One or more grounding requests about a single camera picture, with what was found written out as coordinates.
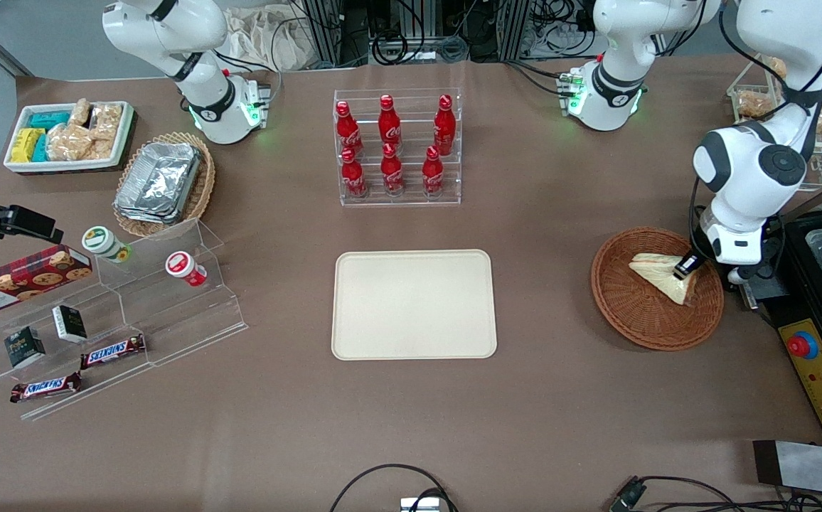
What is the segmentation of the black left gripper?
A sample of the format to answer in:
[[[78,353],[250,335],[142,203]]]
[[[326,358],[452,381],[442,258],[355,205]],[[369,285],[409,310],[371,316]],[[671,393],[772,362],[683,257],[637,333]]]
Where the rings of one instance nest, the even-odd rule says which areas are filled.
[[[727,281],[729,267],[721,265],[714,258],[700,255],[697,252],[687,252],[678,261],[677,265],[674,266],[674,277],[678,281],[684,281],[684,279],[693,276],[700,268],[715,275],[720,283],[729,283]]]

